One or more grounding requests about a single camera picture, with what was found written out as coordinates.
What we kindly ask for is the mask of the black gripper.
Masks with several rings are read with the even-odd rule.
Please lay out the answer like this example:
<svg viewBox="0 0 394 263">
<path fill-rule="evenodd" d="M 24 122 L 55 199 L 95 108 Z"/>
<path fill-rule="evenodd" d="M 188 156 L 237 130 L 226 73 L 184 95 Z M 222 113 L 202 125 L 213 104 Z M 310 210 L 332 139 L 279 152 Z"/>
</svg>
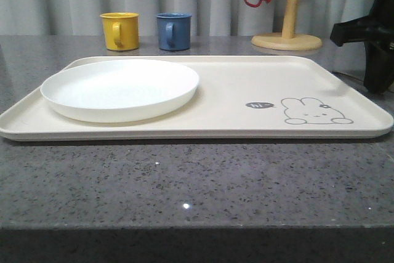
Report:
<svg viewBox="0 0 394 263">
<path fill-rule="evenodd" d="M 337 46 L 364 42 L 364 86 L 383 93 L 393 84 L 393 0 L 374 0 L 367 16 L 336 23 L 330 35 Z"/>
</svg>

